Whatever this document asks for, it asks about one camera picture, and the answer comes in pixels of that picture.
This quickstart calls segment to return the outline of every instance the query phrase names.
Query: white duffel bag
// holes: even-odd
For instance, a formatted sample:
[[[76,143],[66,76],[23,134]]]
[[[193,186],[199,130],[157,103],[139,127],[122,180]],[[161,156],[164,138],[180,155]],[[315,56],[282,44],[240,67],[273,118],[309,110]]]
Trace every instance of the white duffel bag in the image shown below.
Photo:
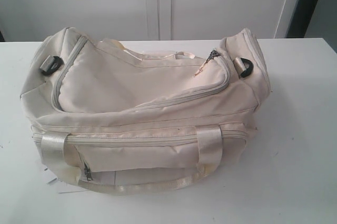
[[[238,160],[270,93],[265,61],[248,29],[205,58],[139,54],[75,28],[48,37],[21,94],[42,163],[124,195],[183,188]]]

